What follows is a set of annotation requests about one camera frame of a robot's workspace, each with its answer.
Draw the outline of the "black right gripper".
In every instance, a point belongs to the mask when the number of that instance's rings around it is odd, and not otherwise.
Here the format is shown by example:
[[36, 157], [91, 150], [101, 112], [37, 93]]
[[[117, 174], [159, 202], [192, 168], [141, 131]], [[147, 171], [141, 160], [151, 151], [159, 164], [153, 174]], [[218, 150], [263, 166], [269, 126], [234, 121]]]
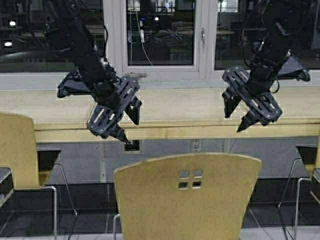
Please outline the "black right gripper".
[[236, 65], [225, 69], [222, 78], [228, 84], [222, 93], [225, 118], [232, 115], [241, 101], [248, 107], [237, 129], [238, 133], [257, 123], [267, 126], [276, 122], [282, 115], [282, 109], [269, 90], [258, 95], [249, 90], [247, 85], [249, 73], [242, 66]]

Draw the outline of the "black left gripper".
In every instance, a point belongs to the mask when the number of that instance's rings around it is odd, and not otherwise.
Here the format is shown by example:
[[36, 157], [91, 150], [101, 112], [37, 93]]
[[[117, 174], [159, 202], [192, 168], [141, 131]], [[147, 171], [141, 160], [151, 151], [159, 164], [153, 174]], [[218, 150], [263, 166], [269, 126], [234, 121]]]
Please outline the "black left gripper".
[[88, 130], [102, 139], [111, 136], [123, 143], [128, 143], [125, 130], [119, 126], [119, 122], [126, 114], [135, 125], [140, 124], [142, 102], [136, 96], [139, 90], [137, 77], [118, 78], [112, 95], [104, 96], [94, 108], [87, 124]]

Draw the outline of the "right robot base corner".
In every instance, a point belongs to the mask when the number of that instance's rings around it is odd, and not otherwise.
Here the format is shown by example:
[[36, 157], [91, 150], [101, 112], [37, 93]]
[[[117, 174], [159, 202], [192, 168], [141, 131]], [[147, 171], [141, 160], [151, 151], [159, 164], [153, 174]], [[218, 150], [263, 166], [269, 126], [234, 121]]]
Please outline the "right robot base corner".
[[313, 170], [312, 178], [311, 178], [310, 194], [319, 204], [320, 203], [320, 169], [319, 168], [315, 168]]

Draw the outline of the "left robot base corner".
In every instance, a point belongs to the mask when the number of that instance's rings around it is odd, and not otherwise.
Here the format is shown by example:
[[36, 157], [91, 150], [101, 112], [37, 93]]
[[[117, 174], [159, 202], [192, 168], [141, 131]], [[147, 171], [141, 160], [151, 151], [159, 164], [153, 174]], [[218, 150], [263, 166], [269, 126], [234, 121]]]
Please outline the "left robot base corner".
[[12, 171], [9, 168], [0, 168], [0, 207], [2, 207], [14, 192]]

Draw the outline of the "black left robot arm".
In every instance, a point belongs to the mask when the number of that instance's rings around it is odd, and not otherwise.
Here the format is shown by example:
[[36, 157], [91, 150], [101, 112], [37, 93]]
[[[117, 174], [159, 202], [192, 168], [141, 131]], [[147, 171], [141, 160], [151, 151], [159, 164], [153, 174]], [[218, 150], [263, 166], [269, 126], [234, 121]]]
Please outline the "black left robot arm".
[[140, 123], [138, 78], [117, 75], [82, 21], [78, 1], [50, 0], [47, 9], [43, 32], [46, 44], [42, 47], [75, 66], [58, 85], [57, 97], [91, 96], [96, 106], [87, 123], [88, 130], [102, 139], [113, 137], [128, 143], [119, 122], [127, 115], [135, 125]]

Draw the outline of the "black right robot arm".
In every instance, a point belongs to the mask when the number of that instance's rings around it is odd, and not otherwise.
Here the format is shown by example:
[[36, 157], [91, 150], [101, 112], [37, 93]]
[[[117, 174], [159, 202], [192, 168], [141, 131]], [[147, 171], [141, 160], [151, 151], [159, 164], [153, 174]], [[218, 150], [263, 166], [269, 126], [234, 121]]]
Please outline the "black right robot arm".
[[237, 132], [257, 123], [267, 126], [280, 118], [283, 111], [270, 90], [274, 82], [283, 79], [311, 80], [309, 70], [293, 55], [292, 48], [314, 4], [313, 0], [266, 1], [260, 17], [266, 34], [252, 56], [249, 70], [240, 65], [224, 70], [222, 79], [228, 84], [222, 94], [224, 116], [229, 118], [240, 102], [248, 107]]

